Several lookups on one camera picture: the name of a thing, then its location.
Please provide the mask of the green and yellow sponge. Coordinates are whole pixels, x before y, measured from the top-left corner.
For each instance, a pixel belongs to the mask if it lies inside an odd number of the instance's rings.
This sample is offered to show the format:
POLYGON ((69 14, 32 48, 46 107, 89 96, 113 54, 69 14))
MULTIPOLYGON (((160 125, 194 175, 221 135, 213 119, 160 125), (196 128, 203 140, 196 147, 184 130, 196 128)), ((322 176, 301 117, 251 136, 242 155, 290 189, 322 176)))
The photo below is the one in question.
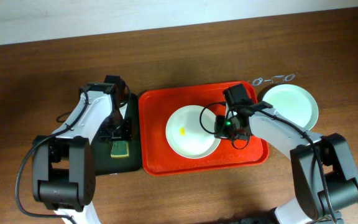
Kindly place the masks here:
POLYGON ((129 157, 129 143, 127 141, 114 141, 110 156, 112 158, 129 157))

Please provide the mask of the white plate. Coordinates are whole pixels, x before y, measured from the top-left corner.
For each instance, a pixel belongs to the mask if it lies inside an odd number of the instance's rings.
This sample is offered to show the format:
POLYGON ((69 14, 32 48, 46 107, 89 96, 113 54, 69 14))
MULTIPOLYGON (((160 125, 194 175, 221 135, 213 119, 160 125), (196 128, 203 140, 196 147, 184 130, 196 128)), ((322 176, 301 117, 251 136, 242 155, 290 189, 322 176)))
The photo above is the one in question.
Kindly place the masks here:
POLYGON ((178 155, 189 159, 200 159, 212 154, 221 140, 211 134, 216 115, 199 105, 188 105, 177 109, 168 119, 165 136, 168 145, 178 155), (180 128, 185 135, 180 135, 180 128))

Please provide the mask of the light green plate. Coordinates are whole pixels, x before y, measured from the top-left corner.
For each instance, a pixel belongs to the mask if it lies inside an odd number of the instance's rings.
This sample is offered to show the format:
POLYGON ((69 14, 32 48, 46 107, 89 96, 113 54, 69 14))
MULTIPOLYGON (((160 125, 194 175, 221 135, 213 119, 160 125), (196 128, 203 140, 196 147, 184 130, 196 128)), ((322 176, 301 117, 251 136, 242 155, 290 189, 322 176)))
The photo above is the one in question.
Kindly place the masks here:
POLYGON ((311 130, 317 123, 319 109, 316 100, 304 88, 292 84, 274 84, 265 87, 259 101, 271 104, 282 116, 311 130))

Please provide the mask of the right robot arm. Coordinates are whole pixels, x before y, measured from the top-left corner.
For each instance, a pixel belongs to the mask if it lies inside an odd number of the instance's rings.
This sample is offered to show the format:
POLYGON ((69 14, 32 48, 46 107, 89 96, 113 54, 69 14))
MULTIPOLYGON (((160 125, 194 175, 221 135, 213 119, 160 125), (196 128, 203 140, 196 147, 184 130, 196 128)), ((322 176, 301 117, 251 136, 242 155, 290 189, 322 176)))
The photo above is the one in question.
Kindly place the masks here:
POLYGON ((242 84, 223 91, 227 111, 216 118, 214 137, 262 139, 289 158, 295 197, 265 223, 343 223, 340 211, 358 203, 358 168, 346 139, 324 136, 283 117, 271 104, 254 103, 242 84))

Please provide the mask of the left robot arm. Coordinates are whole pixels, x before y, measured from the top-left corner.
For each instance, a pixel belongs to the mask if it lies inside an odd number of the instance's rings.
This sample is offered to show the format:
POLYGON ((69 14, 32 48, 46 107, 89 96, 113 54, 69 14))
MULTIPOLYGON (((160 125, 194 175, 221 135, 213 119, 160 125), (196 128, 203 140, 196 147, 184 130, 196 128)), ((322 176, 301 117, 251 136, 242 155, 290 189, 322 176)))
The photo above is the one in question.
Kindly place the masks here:
POLYGON ((99 223, 92 204, 96 174, 93 140, 130 141, 127 109, 131 92, 125 81, 108 75, 102 83, 80 88, 80 100, 67 120, 33 146, 33 196, 55 217, 75 223, 99 223))

